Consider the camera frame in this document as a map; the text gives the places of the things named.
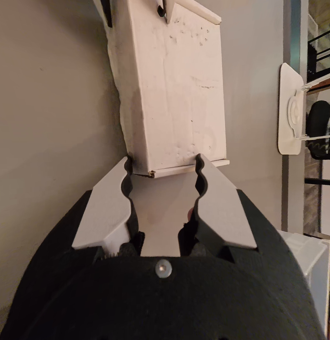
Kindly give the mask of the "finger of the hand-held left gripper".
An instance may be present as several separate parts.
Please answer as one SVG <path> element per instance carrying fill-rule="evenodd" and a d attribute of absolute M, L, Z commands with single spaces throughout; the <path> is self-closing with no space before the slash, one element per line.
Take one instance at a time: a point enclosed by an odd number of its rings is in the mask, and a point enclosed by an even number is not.
<path fill-rule="evenodd" d="M 164 18 L 167 24 L 170 24 L 171 21 L 173 23 L 178 23 L 178 19 L 175 18 L 174 20 L 171 20 L 173 18 L 173 11 L 174 6 L 176 3 L 179 3 L 178 0 L 163 0 L 162 6 L 158 5 L 157 7 L 157 13 L 161 18 Z"/>
<path fill-rule="evenodd" d="M 111 3 L 109 0 L 94 0 L 94 5 L 103 21 L 103 24 L 112 28 Z"/>

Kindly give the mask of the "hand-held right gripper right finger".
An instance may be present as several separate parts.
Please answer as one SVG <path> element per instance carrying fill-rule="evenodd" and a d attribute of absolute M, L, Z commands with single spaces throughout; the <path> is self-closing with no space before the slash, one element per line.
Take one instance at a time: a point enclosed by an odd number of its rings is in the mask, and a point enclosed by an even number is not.
<path fill-rule="evenodd" d="M 180 255 L 193 255 L 198 243 L 212 256 L 223 256 L 228 246 L 256 250 L 235 185 L 203 154 L 196 156 L 195 171 L 199 196 L 189 221 L 178 233 Z"/>

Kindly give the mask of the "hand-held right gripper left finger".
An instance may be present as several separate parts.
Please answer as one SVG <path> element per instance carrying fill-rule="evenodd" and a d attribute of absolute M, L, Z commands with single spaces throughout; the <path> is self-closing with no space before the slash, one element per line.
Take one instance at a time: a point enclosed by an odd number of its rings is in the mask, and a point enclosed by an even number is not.
<path fill-rule="evenodd" d="M 130 198 L 132 172 L 132 159 L 125 156 L 93 187 L 72 248 L 101 247 L 109 256 L 141 255 L 145 234 L 139 231 Z"/>

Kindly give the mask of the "white cardboard box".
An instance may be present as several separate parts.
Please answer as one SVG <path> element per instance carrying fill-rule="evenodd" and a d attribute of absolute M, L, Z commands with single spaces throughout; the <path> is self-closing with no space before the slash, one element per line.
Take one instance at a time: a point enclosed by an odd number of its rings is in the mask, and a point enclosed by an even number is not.
<path fill-rule="evenodd" d="M 120 121 L 133 173 L 164 177 L 194 168 L 203 154 L 227 165 L 220 24 L 162 1 L 110 1 L 107 28 Z"/>

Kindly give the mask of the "clear plastic storage bin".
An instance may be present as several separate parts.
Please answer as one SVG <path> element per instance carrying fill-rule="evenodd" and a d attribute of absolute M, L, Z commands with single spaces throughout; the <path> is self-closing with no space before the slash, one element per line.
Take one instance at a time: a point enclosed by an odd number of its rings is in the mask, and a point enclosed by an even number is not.
<path fill-rule="evenodd" d="M 328 335 L 330 240 L 277 231 L 297 260 L 308 283 L 325 336 Z"/>

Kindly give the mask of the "black office chair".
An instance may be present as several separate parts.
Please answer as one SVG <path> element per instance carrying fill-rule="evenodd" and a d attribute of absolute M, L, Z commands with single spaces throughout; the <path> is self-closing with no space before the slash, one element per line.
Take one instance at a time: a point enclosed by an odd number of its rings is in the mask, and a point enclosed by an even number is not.
<path fill-rule="evenodd" d="M 307 148 L 316 160 L 330 160 L 330 104 L 327 101 L 316 101 L 307 116 L 306 134 L 310 138 L 326 138 L 307 141 Z"/>

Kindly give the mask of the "black metal rack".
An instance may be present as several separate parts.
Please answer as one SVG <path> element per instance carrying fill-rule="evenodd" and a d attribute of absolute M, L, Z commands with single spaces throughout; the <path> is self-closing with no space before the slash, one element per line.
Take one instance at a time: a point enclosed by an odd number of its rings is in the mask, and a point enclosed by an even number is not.
<path fill-rule="evenodd" d="M 330 29 L 308 41 L 307 82 L 330 75 Z"/>

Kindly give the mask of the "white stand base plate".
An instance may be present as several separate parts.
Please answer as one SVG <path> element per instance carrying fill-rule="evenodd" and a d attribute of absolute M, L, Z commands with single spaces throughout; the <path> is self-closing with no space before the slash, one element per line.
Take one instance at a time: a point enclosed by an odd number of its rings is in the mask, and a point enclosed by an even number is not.
<path fill-rule="evenodd" d="M 287 120 L 288 101 L 297 90 L 303 90 L 305 95 L 303 78 L 289 64 L 283 63 L 280 67 L 278 98 L 278 151 L 281 155 L 299 155 L 301 151 L 302 137 L 294 138 Z"/>

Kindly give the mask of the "round white mount disc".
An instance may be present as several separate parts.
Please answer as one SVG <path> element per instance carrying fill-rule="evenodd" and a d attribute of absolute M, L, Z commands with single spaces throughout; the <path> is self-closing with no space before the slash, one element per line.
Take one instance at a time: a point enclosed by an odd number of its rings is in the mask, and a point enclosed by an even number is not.
<path fill-rule="evenodd" d="M 287 120 L 295 139 L 302 137 L 304 91 L 297 90 L 287 105 Z"/>

